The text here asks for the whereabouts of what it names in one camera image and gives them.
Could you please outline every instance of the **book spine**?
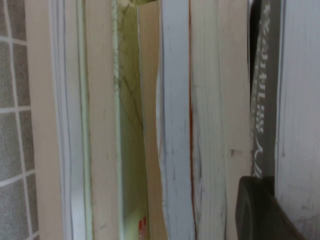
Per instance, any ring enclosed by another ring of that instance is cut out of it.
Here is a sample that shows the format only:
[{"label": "book spine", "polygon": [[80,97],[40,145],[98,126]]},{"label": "book spine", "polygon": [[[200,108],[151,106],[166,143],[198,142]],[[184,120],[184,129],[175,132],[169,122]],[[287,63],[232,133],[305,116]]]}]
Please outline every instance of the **book spine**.
[{"label": "book spine", "polygon": [[263,0],[251,91],[253,175],[275,175],[275,140],[281,1]]}]

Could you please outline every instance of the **tile grout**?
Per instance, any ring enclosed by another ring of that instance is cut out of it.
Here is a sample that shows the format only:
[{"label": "tile grout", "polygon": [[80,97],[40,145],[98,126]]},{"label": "tile grout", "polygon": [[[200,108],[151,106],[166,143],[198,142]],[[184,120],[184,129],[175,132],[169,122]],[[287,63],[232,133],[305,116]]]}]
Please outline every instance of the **tile grout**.
[{"label": "tile grout", "polygon": [[4,107],[0,108],[0,114],[7,114],[7,113],[15,113],[23,112],[23,111],[31,111],[31,106],[17,106],[17,107]]},{"label": "tile grout", "polygon": [[8,43],[9,43],[10,69],[11,69],[11,76],[12,76],[14,107],[16,110],[15,118],[16,118],[17,132],[18,132],[20,161],[21,161],[22,174],[24,175],[22,179],[23,179],[24,200],[25,200],[25,206],[26,206],[27,227],[28,227],[29,236],[31,237],[32,223],[31,223],[27,178],[25,176],[26,175],[25,154],[24,154],[23,143],[22,143],[21,123],[20,123],[20,116],[18,111],[18,94],[17,94],[16,73],[15,73],[15,66],[14,66],[14,46],[13,46],[14,41],[12,36],[12,28],[11,28],[9,7],[8,7],[7,0],[3,0],[3,8],[4,8],[4,17],[5,17],[6,26],[7,26],[7,35],[8,35]]},{"label": "tile grout", "polygon": [[14,177],[9,178],[9,179],[0,181],[0,188],[2,188],[4,186],[7,186],[9,184],[13,184],[16,181],[19,181],[19,180],[21,180],[23,178],[26,178],[26,177],[28,177],[28,176],[30,176],[32,174],[35,174],[35,173],[36,173],[36,171],[34,169],[32,169],[32,170],[26,171],[25,173],[21,173],[19,175],[16,175]]},{"label": "tile grout", "polygon": [[2,42],[7,42],[7,43],[14,43],[14,44],[19,44],[23,46],[27,46],[27,41],[20,40],[20,39],[15,39],[15,38],[10,38],[8,36],[0,36],[0,41]]},{"label": "tile grout", "polygon": [[29,236],[26,240],[34,240],[35,237],[38,237],[39,235],[39,231],[36,231],[34,234],[32,234],[31,236]]}]

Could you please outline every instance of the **red label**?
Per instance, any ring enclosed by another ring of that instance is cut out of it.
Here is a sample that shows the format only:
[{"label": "red label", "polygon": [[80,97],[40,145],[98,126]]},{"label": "red label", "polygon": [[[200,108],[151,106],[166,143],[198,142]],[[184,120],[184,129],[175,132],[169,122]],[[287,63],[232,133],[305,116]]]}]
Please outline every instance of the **red label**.
[{"label": "red label", "polygon": [[146,238],[147,238],[147,217],[144,217],[139,221],[139,240],[145,240]]}]

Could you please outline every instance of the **tile wall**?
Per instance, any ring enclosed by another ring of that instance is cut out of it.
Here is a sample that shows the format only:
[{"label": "tile wall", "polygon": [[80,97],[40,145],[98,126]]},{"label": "tile wall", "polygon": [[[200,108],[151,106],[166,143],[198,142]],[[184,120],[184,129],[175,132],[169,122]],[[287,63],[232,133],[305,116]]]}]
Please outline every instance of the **tile wall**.
[{"label": "tile wall", "polygon": [[24,0],[0,0],[0,240],[38,240]]}]

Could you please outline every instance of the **gray tile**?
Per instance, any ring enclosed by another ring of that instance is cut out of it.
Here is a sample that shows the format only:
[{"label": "gray tile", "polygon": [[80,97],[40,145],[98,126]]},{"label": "gray tile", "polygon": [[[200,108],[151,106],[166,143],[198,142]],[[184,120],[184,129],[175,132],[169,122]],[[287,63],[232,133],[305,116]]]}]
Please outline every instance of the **gray tile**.
[{"label": "gray tile", "polygon": [[13,107],[14,105],[9,44],[0,41],[0,108]]},{"label": "gray tile", "polygon": [[0,181],[22,173],[16,115],[0,114]]},{"label": "gray tile", "polygon": [[36,175],[32,174],[26,178],[29,195],[29,207],[31,215],[32,233],[39,230],[38,227],[38,210],[37,210],[37,190],[36,190]]},{"label": "gray tile", "polygon": [[27,210],[23,180],[0,187],[0,240],[28,237]]},{"label": "gray tile", "polygon": [[34,138],[32,133],[31,111],[19,113],[24,153],[25,170],[35,169]]},{"label": "gray tile", "polygon": [[26,40],[26,15],[24,0],[8,0],[12,37]]},{"label": "gray tile", "polygon": [[0,0],[0,36],[7,36],[4,0]]},{"label": "gray tile", "polygon": [[19,106],[30,105],[27,46],[13,45],[16,94]]}]

